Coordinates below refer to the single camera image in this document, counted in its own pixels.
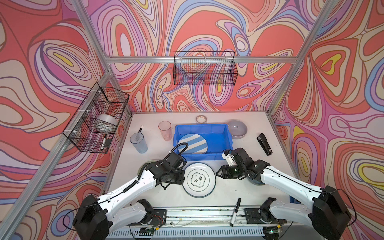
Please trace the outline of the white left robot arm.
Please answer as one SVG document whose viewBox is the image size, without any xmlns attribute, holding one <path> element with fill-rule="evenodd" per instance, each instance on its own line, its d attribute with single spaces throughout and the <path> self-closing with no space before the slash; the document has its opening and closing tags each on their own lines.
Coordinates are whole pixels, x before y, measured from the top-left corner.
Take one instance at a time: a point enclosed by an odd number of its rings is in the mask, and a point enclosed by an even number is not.
<svg viewBox="0 0 384 240">
<path fill-rule="evenodd" d="M 130 224 L 155 226 L 159 216 L 141 194 L 156 186 L 182 185 L 187 161 L 174 152 L 160 161 L 146 163 L 139 174 L 119 188 L 95 197 L 87 196 L 73 220 L 73 227 L 81 240 L 104 240 L 107 236 Z"/>
</svg>

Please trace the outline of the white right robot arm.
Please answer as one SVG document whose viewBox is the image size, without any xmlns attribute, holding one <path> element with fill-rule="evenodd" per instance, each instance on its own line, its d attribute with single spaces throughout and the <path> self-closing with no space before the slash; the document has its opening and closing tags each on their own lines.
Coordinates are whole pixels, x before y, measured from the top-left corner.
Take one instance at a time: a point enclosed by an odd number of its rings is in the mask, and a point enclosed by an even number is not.
<svg viewBox="0 0 384 240">
<path fill-rule="evenodd" d="M 267 198 L 257 214 L 261 222 L 296 222 L 312 227 L 327 240 L 339 240 L 348 227 L 352 216 L 339 190 L 305 183 L 266 161 L 254 161 L 243 148 L 225 150 L 222 157 L 227 163 L 217 171 L 218 177 L 231 180 L 247 178 L 258 184 L 270 185 L 299 201 L 293 204 Z"/>
</svg>

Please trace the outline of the blue white striped plate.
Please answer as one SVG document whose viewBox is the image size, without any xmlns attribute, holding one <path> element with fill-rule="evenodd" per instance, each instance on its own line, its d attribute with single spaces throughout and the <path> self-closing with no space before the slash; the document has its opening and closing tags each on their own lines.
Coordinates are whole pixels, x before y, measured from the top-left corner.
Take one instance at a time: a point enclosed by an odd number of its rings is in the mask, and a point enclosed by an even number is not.
<svg viewBox="0 0 384 240">
<path fill-rule="evenodd" d="M 178 144 L 187 143 L 189 146 L 183 154 L 205 154 L 208 150 L 207 140 L 199 134 L 187 134 L 181 137 Z"/>
</svg>

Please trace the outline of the white plate flower outline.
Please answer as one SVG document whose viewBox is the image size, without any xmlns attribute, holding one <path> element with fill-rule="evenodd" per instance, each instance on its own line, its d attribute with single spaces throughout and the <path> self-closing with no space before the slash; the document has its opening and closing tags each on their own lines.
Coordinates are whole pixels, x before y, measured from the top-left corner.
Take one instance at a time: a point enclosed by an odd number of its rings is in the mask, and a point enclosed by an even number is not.
<svg viewBox="0 0 384 240">
<path fill-rule="evenodd" d="M 216 187 L 216 175 L 213 169 L 204 163 L 193 163 L 185 169 L 183 188 L 194 198 L 209 196 Z"/>
</svg>

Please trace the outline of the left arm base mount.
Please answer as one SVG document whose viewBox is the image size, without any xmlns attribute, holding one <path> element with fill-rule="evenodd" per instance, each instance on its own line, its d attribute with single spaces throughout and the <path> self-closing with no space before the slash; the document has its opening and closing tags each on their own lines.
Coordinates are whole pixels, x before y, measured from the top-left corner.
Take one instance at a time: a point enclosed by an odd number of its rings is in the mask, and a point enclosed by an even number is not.
<svg viewBox="0 0 384 240">
<path fill-rule="evenodd" d="M 162 226 L 166 223 L 167 210 L 154 208 L 146 199 L 138 200 L 135 204 L 123 208 L 130 213 L 136 212 L 134 220 L 130 218 L 128 226 Z"/>
</svg>

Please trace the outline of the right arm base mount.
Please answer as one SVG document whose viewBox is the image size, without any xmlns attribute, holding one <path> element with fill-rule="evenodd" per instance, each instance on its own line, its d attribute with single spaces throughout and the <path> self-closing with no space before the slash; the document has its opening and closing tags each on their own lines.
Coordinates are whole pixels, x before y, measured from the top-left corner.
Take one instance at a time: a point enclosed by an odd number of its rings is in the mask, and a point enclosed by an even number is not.
<svg viewBox="0 0 384 240">
<path fill-rule="evenodd" d="M 246 218 L 247 224 L 286 224 L 286 220 L 277 219 L 270 211 L 271 204 L 276 200 L 267 198 L 259 208 L 245 208 L 243 217 Z"/>
</svg>

